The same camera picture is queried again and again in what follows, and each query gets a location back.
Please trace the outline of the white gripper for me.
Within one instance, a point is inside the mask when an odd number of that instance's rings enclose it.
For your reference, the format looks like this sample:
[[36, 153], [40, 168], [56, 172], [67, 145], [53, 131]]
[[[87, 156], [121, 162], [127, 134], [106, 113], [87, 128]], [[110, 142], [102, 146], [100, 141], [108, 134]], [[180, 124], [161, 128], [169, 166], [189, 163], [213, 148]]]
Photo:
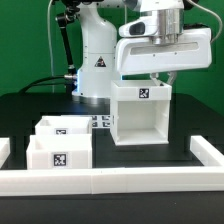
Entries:
[[211, 29], [184, 30], [174, 43], [155, 44], [150, 36], [131, 35], [129, 29], [139, 30], [135, 22], [119, 28], [121, 39], [116, 46], [115, 65], [121, 75], [150, 74], [160, 86], [159, 72], [168, 73], [168, 85], [173, 85], [180, 70], [207, 68], [212, 62]]

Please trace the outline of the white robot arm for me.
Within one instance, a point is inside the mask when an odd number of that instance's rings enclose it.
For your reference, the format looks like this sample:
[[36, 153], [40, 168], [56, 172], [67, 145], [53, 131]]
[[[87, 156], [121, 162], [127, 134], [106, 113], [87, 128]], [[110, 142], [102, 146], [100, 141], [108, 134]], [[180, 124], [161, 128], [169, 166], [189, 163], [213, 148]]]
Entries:
[[[110, 82], [123, 75], [180, 70], [211, 64], [211, 29], [183, 23], [186, 0], [62, 0], [68, 23], [79, 20], [83, 64], [76, 74], [74, 96], [91, 102], [110, 97]], [[99, 7], [123, 7], [140, 17], [115, 28]]]

